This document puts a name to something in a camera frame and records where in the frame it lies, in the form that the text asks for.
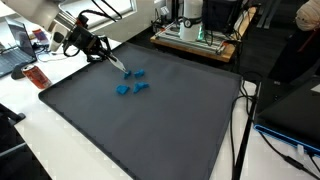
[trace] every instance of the red can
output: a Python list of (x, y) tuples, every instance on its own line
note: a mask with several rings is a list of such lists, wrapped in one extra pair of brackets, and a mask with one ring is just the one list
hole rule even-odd
[(51, 85), (51, 81), (36, 65), (26, 65), (21, 69), (21, 71), (39, 89), (45, 89)]

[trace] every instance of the black mat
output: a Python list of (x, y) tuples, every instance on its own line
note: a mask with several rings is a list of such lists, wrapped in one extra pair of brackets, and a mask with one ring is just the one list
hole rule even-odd
[[(40, 99), (135, 179), (209, 179), (240, 77), (130, 44), (114, 54), (145, 76), (124, 80), (110, 62), (90, 64)], [(133, 94), (138, 81), (150, 88)], [(131, 91), (118, 95), (120, 84)]]

